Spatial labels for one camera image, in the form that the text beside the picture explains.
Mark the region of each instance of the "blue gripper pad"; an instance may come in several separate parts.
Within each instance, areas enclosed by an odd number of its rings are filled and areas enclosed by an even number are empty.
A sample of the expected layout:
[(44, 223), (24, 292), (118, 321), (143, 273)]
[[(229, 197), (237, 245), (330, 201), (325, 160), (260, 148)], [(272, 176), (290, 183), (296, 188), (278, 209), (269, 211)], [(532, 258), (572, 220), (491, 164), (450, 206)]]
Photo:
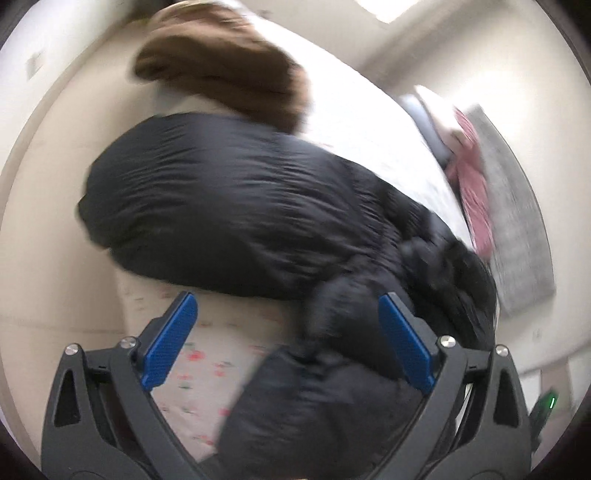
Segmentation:
[[(378, 314), (382, 330), (394, 349), (408, 383), (424, 395), (428, 395), (435, 386), (433, 371), (437, 355), (437, 337), (423, 320), (410, 313), (394, 293), (380, 297)], [(421, 327), (420, 333), (427, 341), (433, 342), (431, 348), (425, 346), (415, 327)]]
[(177, 296), (164, 316), (155, 320), (161, 322), (160, 331), (144, 353), (142, 362), (141, 384), (145, 391), (159, 387), (166, 380), (195, 325), (197, 311), (195, 296), (183, 292)]

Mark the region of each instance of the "blue rubber pad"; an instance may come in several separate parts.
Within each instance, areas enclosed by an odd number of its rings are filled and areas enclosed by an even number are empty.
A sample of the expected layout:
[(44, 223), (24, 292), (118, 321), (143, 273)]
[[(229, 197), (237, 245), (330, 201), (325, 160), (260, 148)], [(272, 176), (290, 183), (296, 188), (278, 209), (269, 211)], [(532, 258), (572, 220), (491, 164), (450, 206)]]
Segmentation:
[(197, 300), (188, 294), (173, 311), (144, 357), (141, 384), (150, 391), (164, 383), (197, 320)]
[(428, 395), (435, 386), (433, 358), (389, 295), (379, 299), (379, 322), (386, 334), (408, 383)]

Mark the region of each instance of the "black device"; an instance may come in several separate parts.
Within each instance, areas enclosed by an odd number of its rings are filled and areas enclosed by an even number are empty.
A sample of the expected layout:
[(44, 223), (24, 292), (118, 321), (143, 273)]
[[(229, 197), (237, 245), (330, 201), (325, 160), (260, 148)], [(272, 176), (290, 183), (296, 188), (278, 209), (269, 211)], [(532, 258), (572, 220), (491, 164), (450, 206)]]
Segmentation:
[[(368, 480), (521, 480), (547, 415), (531, 422), (509, 350), (465, 349), (438, 338), (395, 294), (379, 318), (408, 381), (424, 401), (398, 444)], [(197, 319), (181, 293), (163, 317), (112, 349), (66, 348), (43, 428), (41, 470), (49, 480), (226, 480), (216, 457), (196, 462), (152, 400)], [(466, 412), (446, 455), (430, 462), (465, 385)]]

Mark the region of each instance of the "black jacket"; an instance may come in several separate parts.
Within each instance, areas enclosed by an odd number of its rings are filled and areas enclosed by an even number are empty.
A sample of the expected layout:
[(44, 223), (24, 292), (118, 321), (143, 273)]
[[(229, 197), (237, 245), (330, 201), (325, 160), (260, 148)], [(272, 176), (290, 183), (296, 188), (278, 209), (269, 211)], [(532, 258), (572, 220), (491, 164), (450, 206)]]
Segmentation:
[(493, 347), (494, 283), (439, 217), (265, 125), (150, 118), (94, 162), (79, 213), (132, 272), (301, 306), (301, 342), (267, 359), (223, 429), (235, 478), (358, 475), (385, 430), (410, 419), (420, 396), (380, 331), (382, 294), (397, 292), (438, 335)]

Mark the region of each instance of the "wall outlet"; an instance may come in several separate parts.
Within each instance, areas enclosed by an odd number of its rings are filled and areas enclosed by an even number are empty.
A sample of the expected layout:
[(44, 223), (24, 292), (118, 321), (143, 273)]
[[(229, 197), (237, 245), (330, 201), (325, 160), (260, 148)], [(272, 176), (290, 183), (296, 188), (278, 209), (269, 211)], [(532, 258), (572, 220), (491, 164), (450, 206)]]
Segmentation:
[(43, 52), (35, 52), (27, 60), (27, 80), (31, 80), (39, 69), (43, 66)]

